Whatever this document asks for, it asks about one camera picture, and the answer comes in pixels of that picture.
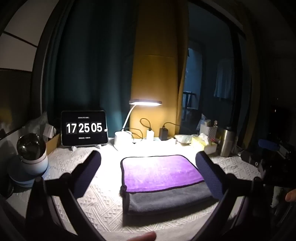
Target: white basket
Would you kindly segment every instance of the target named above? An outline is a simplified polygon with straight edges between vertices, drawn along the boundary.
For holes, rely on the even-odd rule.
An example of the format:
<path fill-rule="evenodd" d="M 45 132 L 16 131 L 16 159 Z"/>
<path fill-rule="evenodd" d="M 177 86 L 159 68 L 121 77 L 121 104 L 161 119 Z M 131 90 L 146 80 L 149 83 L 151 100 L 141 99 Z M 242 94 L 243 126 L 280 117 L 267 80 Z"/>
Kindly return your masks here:
<path fill-rule="evenodd" d="M 204 134 L 207 135 L 210 139 L 215 139 L 217 129 L 218 129 L 217 126 L 207 127 L 207 126 L 205 126 L 205 125 L 200 125 L 200 133 L 204 133 Z"/>

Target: plastic bag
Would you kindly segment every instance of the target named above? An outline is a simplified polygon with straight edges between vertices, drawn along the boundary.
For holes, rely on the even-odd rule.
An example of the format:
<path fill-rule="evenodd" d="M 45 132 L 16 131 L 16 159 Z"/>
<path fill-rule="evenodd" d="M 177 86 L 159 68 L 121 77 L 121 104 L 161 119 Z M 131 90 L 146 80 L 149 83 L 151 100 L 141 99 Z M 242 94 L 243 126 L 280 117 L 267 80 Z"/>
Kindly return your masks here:
<path fill-rule="evenodd" d="M 205 116 L 204 114 L 202 114 L 202 117 L 201 117 L 201 119 L 200 119 L 200 121 L 198 122 L 198 125 L 197 125 L 197 127 L 196 127 L 196 130 L 197 130 L 197 131 L 200 130 L 200 125 L 203 125 L 206 119 L 207 119 L 206 116 Z"/>
<path fill-rule="evenodd" d="M 43 132 L 45 128 L 45 124 L 47 121 L 47 113 L 43 112 L 41 116 L 34 120 L 30 120 L 24 127 L 23 131 L 25 133 L 35 133 L 41 137 L 43 137 Z"/>

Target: wire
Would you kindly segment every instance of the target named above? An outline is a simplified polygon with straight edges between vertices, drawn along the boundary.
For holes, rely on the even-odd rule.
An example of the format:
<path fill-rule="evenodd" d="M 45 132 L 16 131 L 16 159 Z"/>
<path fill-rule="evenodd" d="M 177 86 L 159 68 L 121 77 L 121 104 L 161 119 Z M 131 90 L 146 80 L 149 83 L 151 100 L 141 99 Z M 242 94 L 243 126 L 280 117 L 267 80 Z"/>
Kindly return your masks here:
<path fill-rule="evenodd" d="M 131 137 L 133 138 L 133 142 L 134 142 L 135 138 L 133 137 L 133 133 L 129 133 L 129 134 L 130 134 Z"/>
<path fill-rule="evenodd" d="M 137 133 L 132 132 L 132 134 L 134 134 L 134 135 L 140 137 Z"/>
<path fill-rule="evenodd" d="M 175 124 L 175 123 L 172 123 L 172 122 L 166 122 L 166 123 L 164 123 L 164 124 L 163 124 L 163 128 L 165 128 L 165 124 L 173 124 L 173 125 L 175 125 L 175 126 L 179 126 L 179 127 L 185 128 L 185 129 L 187 129 L 187 130 L 189 130 L 189 131 L 192 131 L 192 130 L 189 129 L 188 127 L 181 126 L 181 125 L 178 125 L 178 124 Z"/>
<path fill-rule="evenodd" d="M 130 128 L 130 127 L 125 127 L 125 128 L 123 128 L 123 129 L 133 129 L 133 130 L 138 130 L 138 131 L 141 132 L 142 137 L 140 137 L 140 136 L 139 136 L 138 134 L 136 134 L 136 133 L 134 133 L 134 134 L 137 135 L 138 137 L 140 137 L 140 138 L 141 138 L 141 141 L 142 141 L 143 138 L 144 138 L 143 132 L 142 132 L 140 129 L 137 129 L 137 128 Z"/>
<path fill-rule="evenodd" d="M 165 127 L 165 124 L 173 124 L 173 125 L 175 125 L 175 126 L 179 126 L 179 127 L 181 127 L 181 125 L 177 125 L 177 124 L 172 123 L 172 122 L 166 122 L 166 123 L 163 124 L 163 128 Z"/>
<path fill-rule="evenodd" d="M 149 123 L 149 127 L 148 127 L 148 126 L 146 126 L 146 125 L 144 125 L 144 124 L 141 122 L 141 120 L 147 120 L 147 121 L 148 121 L 148 123 Z M 151 130 L 151 123 L 150 123 L 150 121 L 149 121 L 148 119 L 146 119 L 146 118 L 141 118 L 141 119 L 140 119 L 140 123 L 141 123 L 141 125 L 142 125 L 142 126 L 144 126 L 144 127 L 148 128 L 148 129 L 149 129 L 149 131 Z"/>

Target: white tablecloth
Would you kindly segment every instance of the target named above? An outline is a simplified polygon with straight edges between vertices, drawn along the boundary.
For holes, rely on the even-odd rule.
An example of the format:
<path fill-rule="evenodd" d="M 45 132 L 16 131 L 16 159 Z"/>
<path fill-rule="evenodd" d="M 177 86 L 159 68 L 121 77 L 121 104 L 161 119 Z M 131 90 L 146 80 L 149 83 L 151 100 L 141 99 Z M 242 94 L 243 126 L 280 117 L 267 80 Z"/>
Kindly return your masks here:
<path fill-rule="evenodd" d="M 45 179 L 60 177 L 64 172 L 72 172 L 77 164 L 83 162 L 92 150 L 101 153 L 102 164 L 95 174 L 84 197 L 78 203 L 95 228 L 107 240 L 126 240 L 148 231 L 156 231 L 157 240 L 186 241 L 191 239 L 202 227 L 217 204 L 204 210 L 195 208 L 180 212 L 155 215 L 150 217 L 134 217 L 123 219 L 122 199 L 119 195 L 121 186 L 120 161 L 129 156 L 165 156 L 183 155 L 195 165 L 195 155 L 198 150 L 191 146 L 181 146 L 167 142 L 147 144 L 144 140 L 134 144 L 125 151 L 117 151 L 111 144 L 97 148 L 78 148 L 74 152 L 69 149 L 57 148 L 49 155 L 50 170 Z M 233 173 L 238 178 L 252 180 L 260 176 L 257 168 L 243 162 L 240 157 L 212 157 L 226 173 Z M 30 190 L 13 194 L 7 201 L 23 216 L 30 195 Z M 54 197 L 60 217 L 66 228 L 75 233 L 64 211 L 61 201 Z M 232 211 L 234 216 L 239 208 L 241 198 Z"/>

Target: dark teal curtain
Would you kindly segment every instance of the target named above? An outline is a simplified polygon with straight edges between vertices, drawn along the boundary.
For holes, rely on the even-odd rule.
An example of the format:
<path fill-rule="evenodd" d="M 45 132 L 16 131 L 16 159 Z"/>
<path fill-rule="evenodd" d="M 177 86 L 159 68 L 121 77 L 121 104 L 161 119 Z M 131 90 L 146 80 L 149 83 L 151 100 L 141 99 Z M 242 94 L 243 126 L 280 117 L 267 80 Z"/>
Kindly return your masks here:
<path fill-rule="evenodd" d="M 51 125 L 58 126 L 58 120 L 54 117 L 54 93 L 55 93 L 55 72 L 59 46 L 65 28 L 67 18 L 74 0 L 64 1 L 65 8 L 54 27 L 50 37 L 43 70 L 42 82 L 42 112 L 47 111 L 47 118 Z"/>
<path fill-rule="evenodd" d="M 47 106 L 52 121 L 63 110 L 105 110 L 109 136 L 121 129 L 129 111 L 136 14 L 136 1 L 74 2 L 58 46 Z"/>

